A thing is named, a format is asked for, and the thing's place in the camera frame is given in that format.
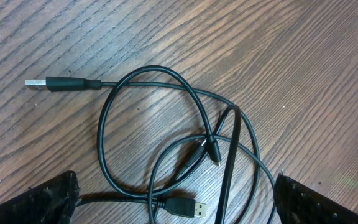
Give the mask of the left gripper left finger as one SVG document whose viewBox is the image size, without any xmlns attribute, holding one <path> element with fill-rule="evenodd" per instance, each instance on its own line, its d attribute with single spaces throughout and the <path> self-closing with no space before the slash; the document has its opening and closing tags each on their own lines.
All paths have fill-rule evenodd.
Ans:
<svg viewBox="0 0 358 224">
<path fill-rule="evenodd" d="M 70 223 L 79 191 L 76 173 L 66 171 L 0 204 L 0 223 Z"/>
</svg>

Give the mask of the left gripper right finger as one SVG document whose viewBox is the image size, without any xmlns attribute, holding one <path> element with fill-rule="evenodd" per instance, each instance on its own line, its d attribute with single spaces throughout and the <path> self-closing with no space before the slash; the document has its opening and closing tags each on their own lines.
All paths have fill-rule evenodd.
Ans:
<svg viewBox="0 0 358 224">
<path fill-rule="evenodd" d="M 357 213 L 282 174 L 273 198 L 283 224 L 358 224 Z"/>
</svg>

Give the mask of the black USB-A to C cable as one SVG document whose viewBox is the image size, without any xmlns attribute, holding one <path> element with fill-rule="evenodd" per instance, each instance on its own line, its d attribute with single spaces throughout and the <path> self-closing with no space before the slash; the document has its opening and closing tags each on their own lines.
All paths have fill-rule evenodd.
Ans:
<svg viewBox="0 0 358 224">
<path fill-rule="evenodd" d="M 131 82 L 128 78 L 124 78 L 119 82 L 102 82 L 101 80 L 88 80 L 84 78 L 47 77 L 44 80 L 26 80 L 25 85 L 27 88 L 30 88 L 32 90 L 48 90 L 51 92 L 99 90 L 103 87 L 109 86 L 112 88 L 112 92 L 108 96 L 102 108 L 101 116 L 99 118 L 97 139 L 99 164 L 106 180 L 117 192 L 124 195 L 124 200 L 127 200 L 128 202 L 145 202 L 147 204 L 150 223 L 155 223 L 155 218 L 158 213 L 157 205 L 159 201 L 157 200 L 157 197 L 163 196 L 171 192 L 178 185 L 180 185 L 192 173 L 194 173 L 194 171 L 201 165 L 201 163 L 205 160 L 207 156 L 209 156 L 214 163 L 219 164 L 221 160 L 219 151 L 215 148 L 207 149 L 206 147 L 207 143 L 209 143 L 209 140 L 218 139 L 230 143 L 229 154 L 226 161 L 226 167 L 221 186 L 221 193 L 219 196 L 218 210 L 216 213 L 216 223 L 223 223 L 225 220 L 226 209 L 229 199 L 229 191 L 231 188 L 232 173 L 234 170 L 234 163 L 236 161 L 236 153 L 238 149 L 242 149 L 244 152 L 246 152 L 254 160 L 255 163 L 254 180 L 249 199 L 247 201 L 248 205 L 253 202 L 253 199 L 255 197 L 256 190 L 259 184 L 259 173 L 261 171 L 265 172 L 271 184 L 275 183 L 270 171 L 260 160 L 257 138 L 250 121 L 237 105 L 217 94 L 204 90 L 193 89 L 186 82 L 183 82 L 181 85 L 160 82 L 138 83 Z M 204 122 L 206 134 L 192 135 L 182 138 L 180 140 L 175 141 L 172 145 L 170 145 L 168 148 L 166 148 L 166 150 L 163 151 L 153 168 L 152 175 L 150 176 L 150 190 L 145 194 L 134 193 L 128 189 L 120 187 L 118 183 L 113 179 L 112 175 L 109 173 L 104 156 L 104 126 L 107 119 L 108 111 L 119 90 L 124 86 L 153 86 L 187 91 L 195 101 L 201 113 L 201 117 L 205 120 L 207 118 L 207 115 L 200 99 L 198 98 L 199 94 L 206 95 L 208 97 L 214 98 L 227 104 L 227 108 L 219 117 L 216 128 L 214 130 L 211 129 L 209 121 L 206 120 Z M 174 178 L 167 186 L 158 190 L 154 190 L 153 187 L 155 183 L 155 177 L 157 175 L 158 168 L 160 167 L 160 164 L 163 162 L 165 157 L 179 144 L 193 139 L 202 139 L 203 142 L 195 151 L 193 158 L 190 159 L 190 167 L 184 168 L 181 172 L 179 172 L 178 176 Z"/>
</svg>

